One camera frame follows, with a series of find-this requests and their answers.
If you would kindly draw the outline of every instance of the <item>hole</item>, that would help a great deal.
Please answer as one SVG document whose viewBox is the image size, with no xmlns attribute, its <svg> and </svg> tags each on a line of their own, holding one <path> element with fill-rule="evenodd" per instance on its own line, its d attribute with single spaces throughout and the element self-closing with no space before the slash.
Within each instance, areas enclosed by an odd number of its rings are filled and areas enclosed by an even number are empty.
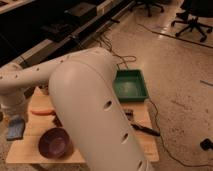
<svg viewBox="0 0 213 171">
<path fill-rule="evenodd" d="M 108 102 L 104 105 L 104 110 L 109 109 L 111 105 L 112 105 L 112 101 L 108 101 Z"/>
<path fill-rule="evenodd" d="M 122 144 L 124 144 L 124 143 L 127 141 L 128 137 L 129 137 L 129 134 L 128 134 L 128 133 L 126 133 L 126 134 L 122 137 Z"/>
<path fill-rule="evenodd" d="M 143 165 L 143 162 L 142 162 L 142 161 L 140 161 L 140 163 L 139 163 L 139 165 L 138 165 L 138 170 L 137 170 L 137 171 L 141 171 L 141 169 L 142 169 L 142 165 Z"/>
</svg>

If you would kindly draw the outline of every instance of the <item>red object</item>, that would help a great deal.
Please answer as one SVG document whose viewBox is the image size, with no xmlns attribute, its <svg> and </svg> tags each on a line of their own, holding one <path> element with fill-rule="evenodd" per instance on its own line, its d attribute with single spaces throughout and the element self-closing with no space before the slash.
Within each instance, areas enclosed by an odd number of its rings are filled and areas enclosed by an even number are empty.
<svg viewBox="0 0 213 171">
<path fill-rule="evenodd" d="M 34 115 L 38 115 L 38 116 L 49 116 L 49 115 L 56 115 L 55 110 L 53 109 L 47 109 L 47 110 L 31 110 L 30 111 L 32 114 Z"/>
<path fill-rule="evenodd" d="M 62 128 L 52 128 L 45 132 L 38 144 L 39 152 L 46 158 L 62 157 L 67 151 L 74 152 L 73 143 Z"/>
</svg>

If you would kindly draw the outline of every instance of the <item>desk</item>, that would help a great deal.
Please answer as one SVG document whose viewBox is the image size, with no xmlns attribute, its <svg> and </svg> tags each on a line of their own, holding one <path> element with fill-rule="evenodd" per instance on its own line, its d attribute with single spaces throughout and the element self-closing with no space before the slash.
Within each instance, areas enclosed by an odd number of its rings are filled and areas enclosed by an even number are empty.
<svg viewBox="0 0 213 171">
<path fill-rule="evenodd" d="M 116 14 L 112 14 L 108 17 L 112 19 L 118 19 L 120 18 L 126 11 L 129 11 L 129 8 L 134 4 L 132 0 L 105 0 L 103 3 L 97 6 L 97 16 L 94 17 L 92 20 L 84 24 L 83 26 L 76 29 L 74 32 L 72 32 L 72 36 L 79 37 L 80 33 L 87 29 L 88 27 L 92 26 L 94 23 L 97 23 L 104 15 L 108 15 L 111 10 L 117 8 L 120 6 L 120 4 L 126 4 L 125 7 L 122 7 L 122 9 L 119 9 Z M 112 21 L 106 21 L 102 26 L 99 27 L 99 29 L 94 30 L 95 32 L 102 32 L 106 31 L 109 26 L 113 24 Z M 97 36 L 95 33 L 91 33 L 87 38 L 81 41 L 81 44 L 86 44 L 89 41 L 91 41 L 93 36 Z M 35 45 L 34 47 L 30 48 L 26 52 L 22 53 L 20 56 L 15 58 L 12 62 L 20 64 L 22 67 L 26 67 L 26 62 L 30 66 L 36 65 L 42 61 L 44 61 L 48 56 L 53 54 L 56 50 L 60 49 L 64 45 L 66 45 L 68 42 L 70 42 L 70 35 L 64 38 L 60 42 L 53 42 L 52 40 L 45 39 Z"/>
<path fill-rule="evenodd" d="M 135 120 L 144 126 L 151 127 L 151 121 L 147 106 L 144 103 L 126 103 L 122 104 L 124 108 L 134 110 Z M 72 156 L 64 156 L 61 159 L 46 159 L 39 154 L 37 145 L 41 135 L 55 127 L 52 123 L 53 116 L 35 116 L 30 113 L 30 110 L 52 109 L 52 104 L 48 96 L 41 93 L 39 89 L 35 93 L 29 104 L 29 122 L 26 125 L 24 139 L 15 141 L 9 150 L 6 162 L 7 163 L 25 163 L 25 164 L 42 164 L 42 163 L 85 163 L 80 152 L 75 149 Z M 136 132 L 136 136 L 143 147 L 147 158 L 152 162 L 159 160 L 158 150 L 154 137 Z"/>
<path fill-rule="evenodd" d="M 29 4 L 29 3 L 33 2 L 34 0 L 17 0 L 17 1 L 2 0 L 2 1 L 6 2 L 8 4 L 0 7 L 0 14 L 11 11 L 11 10 L 21 7 L 23 5 Z"/>
</svg>

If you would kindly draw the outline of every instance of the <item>cable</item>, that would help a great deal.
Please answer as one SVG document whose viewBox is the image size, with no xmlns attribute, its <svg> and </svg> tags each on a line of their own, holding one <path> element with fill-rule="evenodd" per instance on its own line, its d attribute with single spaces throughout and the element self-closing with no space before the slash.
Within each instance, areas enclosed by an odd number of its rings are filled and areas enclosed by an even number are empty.
<svg viewBox="0 0 213 171">
<path fill-rule="evenodd" d="M 200 83 L 203 83 L 203 84 L 206 84 L 206 85 L 208 85 L 208 86 L 213 87 L 213 84 L 212 84 L 212 83 L 209 83 L 209 82 L 207 82 L 207 81 L 200 80 Z"/>
<path fill-rule="evenodd" d="M 100 46 L 102 47 L 102 43 L 107 47 L 107 50 L 109 50 L 113 56 L 119 58 L 122 62 L 117 63 L 118 69 L 120 70 L 120 65 L 124 64 L 126 69 L 129 69 L 127 63 L 129 62 L 135 62 L 137 61 L 137 57 L 133 56 L 133 55 L 127 55 L 127 56 L 121 56 L 119 54 L 117 54 L 112 47 L 112 43 L 111 40 L 104 34 L 104 32 L 96 32 L 97 36 L 99 37 L 100 40 L 97 40 L 93 37 L 93 40 L 95 40 L 96 42 L 98 42 L 100 44 Z"/>
<path fill-rule="evenodd" d="M 156 113 L 155 113 L 155 116 L 154 116 L 154 119 L 155 119 L 155 124 L 156 124 L 156 127 L 160 133 L 160 139 L 161 139 L 161 142 L 162 142 L 162 146 L 163 146 L 163 149 L 167 152 L 167 154 L 169 155 L 169 157 L 171 159 L 173 159 L 174 161 L 176 161 L 177 163 L 179 163 L 180 165 L 184 166 L 184 167 L 213 167 L 213 165 L 211 164 L 199 164 L 199 165 L 190 165 L 190 164 L 186 164 L 184 163 L 183 161 L 177 159 L 171 152 L 170 150 L 166 147 L 165 145 L 165 141 L 164 141 L 164 138 L 162 136 L 162 132 L 161 132 L 161 128 L 159 126 L 159 123 L 158 123 L 158 116 L 159 116 L 159 111 L 158 111 L 158 108 L 156 106 L 156 104 L 149 98 L 149 101 L 150 103 L 154 106 L 155 110 L 156 110 Z"/>
<path fill-rule="evenodd" d="M 30 67 L 29 63 L 24 59 L 22 55 L 16 50 L 16 48 L 10 43 L 10 41 L 0 32 L 0 37 L 9 45 L 9 47 L 15 52 L 15 54 L 20 57 L 25 63 L 26 67 Z"/>
<path fill-rule="evenodd" d="M 73 35 L 70 35 L 70 39 L 72 39 L 79 47 L 80 50 L 84 50 L 86 49 L 80 42 L 79 38 L 77 36 L 73 36 Z"/>
<path fill-rule="evenodd" d="M 204 46 L 204 47 L 213 49 L 213 46 L 209 46 L 209 45 L 205 45 L 205 44 L 193 42 L 193 41 L 190 41 L 190 40 L 181 39 L 181 38 L 178 38 L 178 37 L 175 37 L 175 36 L 172 36 L 172 35 L 169 35 L 169 34 L 157 32 L 157 31 L 153 31 L 153 30 L 151 30 L 150 28 L 146 27 L 145 25 L 143 25 L 143 24 L 141 24 L 141 23 L 138 23 L 138 22 L 136 21 L 136 19 L 135 19 L 135 23 L 136 23 L 138 26 L 143 27 L 145 30 L 147 30 L 147 31 L 149 31 L 149 32 L 151 32 L 151 33 L 153 33 L 153 34 L 157 34 L 157 35 L 161 35 L 161 36 L 169 37 L 169 38 L 172 38 L 172 39 L 176 39 L 176 40 L 184 41 L 184 42 L 187 42 L 187 43 L 191 43 L 191 44 L 195 44 L 195 45 L 199 45 L 199 46 Z"/>
</svg>

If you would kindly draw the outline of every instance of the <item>wooden table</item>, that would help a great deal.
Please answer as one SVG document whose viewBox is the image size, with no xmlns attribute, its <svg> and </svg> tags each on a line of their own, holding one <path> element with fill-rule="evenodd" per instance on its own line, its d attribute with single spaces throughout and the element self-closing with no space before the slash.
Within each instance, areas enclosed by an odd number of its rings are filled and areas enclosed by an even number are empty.
<svg viewBox="0 0 213 171">
<path fill-rule="evenodd" d="M 143 103 L 128 103 L 122 104 L 124 108 L 131 108 L 134 110 L 135 120 L 144 126 L 151 127 L 151 121 L 147 106 Z M 55 127 L 52 123 L 53 116 L 35 116 L 30 113 L 30 110 L 52 109 L 52 104 L 48 96 L 41 93 L 39 89 L 35 93 L 29 104 L 29 122 L 26 125 L 24 139 L 15 141 L 7 155 L 7 163 L 25 163 L 25 164 L 42 164 L 42 163 L 85 163 L 80 152 L 75 149 L 71 156 L 65 156 L 61 159 L 47 159 L 42 157 L 38 151 L 38 141 L 41 135 Z M 158 150 L 153 136 L 137 131 L 136 135 L 143 147 L 147 158 L 152 162 L 159 160 Z"/>
<path fill-rule="evenodd" d="M 1 1 L 8 3 L 8 4 L 0 7 L 0 14 L 3 14 L 5 12 L 8 12 L 8 11 L 13 10 L 15 8 L 29 4 L 29 3 L 33 2 L 34 0 L 17 0 L 17 1 L 1 0 Z"/>
</svg>

